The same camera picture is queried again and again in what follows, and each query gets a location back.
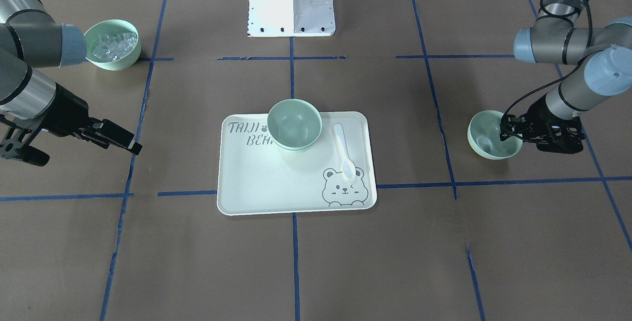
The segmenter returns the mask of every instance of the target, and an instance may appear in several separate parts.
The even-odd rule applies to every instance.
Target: green bowl
[[[522,140],[518,137],[501,141],[501,117],[503,113],[494,110],[481,111],[472,117],[468,126],[468,142],[481,157],[497,161],[520,152]]]
[[[320,113],[300,99],[287,99],[274,105],[268,114],[267,124],[273,141],[295,152],[309,148],[322,132]]]
[[[115,36],[119,33],[126,32],[135,33],[138,38],[136,46],[134,46],[128,55],[112,62],[103,62],[92,54],[95,47],[99,45],[99,35]],[[88,49],[86,59],[99,68],[107,69],[108,71],[120,71],[134,64],[136,60],[138,60],[138,57],[140,57],[140,36],[138,35],[138,30],[136,30],[133,24],[125,20],[106,20],[99,22],[88,29],[83,36],[85,37],[85,44]]]

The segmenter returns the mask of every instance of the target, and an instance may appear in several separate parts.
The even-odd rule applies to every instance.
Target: empty bowl
[[[520,152],[522,140],[518,137],[501,141],[501,117],[503,113],[495,110],[481,111],[472,117],[468,126],[468,142],[481,157],[497,161]]]
[[[313,145],[322,131],[322,119],[307,101],[287,99],[268,113],[268,130],[273,141],[289,151],[302,151]]]

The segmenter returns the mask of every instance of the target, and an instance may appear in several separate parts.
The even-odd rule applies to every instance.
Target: bear illustration
[[[344,173],[336,172],[334,168],[327,168],[322,176],[325,178],[322,198],[329,203],[329,206],[332,204],[351,206],[355,202],[364,205],[364,201],[368,198],[368,189],[362,180],[363,170],[356,166],[356,175],[353,179],[348,179]]]

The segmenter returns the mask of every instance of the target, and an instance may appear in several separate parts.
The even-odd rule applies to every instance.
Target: spoon
[[[334,133],[338,140],[339,150],[345,154],[345,161],[343,161],[343,173],[347,179],[353,179],[355,177],[355,164],[349,159],[349,152],[347,150],[347,142],[345,141],[345,132],[343,126],[340,123],[334,125]]]

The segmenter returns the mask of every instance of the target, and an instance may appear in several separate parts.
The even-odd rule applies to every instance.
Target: black cable
[[[592,14],[591,14],[591,6],[589,6],[589,0],[582,0],[584,2],[584,5],[586,6],[586,16],[588,18],[588,22],[589,22],[589,37],[586,43],[586,48],[590,47],[592,44],[592,35],[593,35],[593,26],[592,26]],[[568,16],[573,15],[573,13],[569,13],[567,15],[555,15],[553,13],[550,13],[548,10],[546,10],[546,8],[543,6],[544,4],[544,0],[540,0],[540,8],[544,11],[544,13],[546,13],[548,16],[550,17],[557,17],[559,19],[564,19],[567,20]],[[571,73],[566,74],[565,76],[562,76],[562,78],[559,78],[558,80],[553,80],[552,82],[549,82],[549,84],[545,84],[542,85],[541,87],[538,87],[537,89],[531,90],[529,93],[524,94],[521,98],[519,98],[518,100],[515,100],[510,107],[507,108],[507,110],[505,110],[505,113],[503,114],[503,117],[501,118],[501,122],[505,121],[507,119],[507,114],[509,113],[509,111],[515,106],[517,105],[520,101],[523,101],[524,99],[526,99],[528,96],[531,96],[532,94],[537,93],[538,91],[542,90],[542,89],[546,89],[547,87],[557,84],[558,82],[561,82],[563,80],[565,80],[566,78],[568,78],[569,76],[571,76],[571,74],[575,73],[583,64],[584,60],[586,59],[586,57],[583,57],[582,59],[579,60],[579,62],[577,63],[576,67],[571,71]],[[516,134],[514,132],[512,132],[511,130],[509,130],[507,127],[501,127],[501,129],[503,130],[503,132],[507,133],[510,136],[514,136],[517,137],[519,139],[521,139],[524,142],[528,142],[528,143],[537,143],[537,141],[534,141],[532,139],[525,139],[521,136],[519,136],[519,134]]]

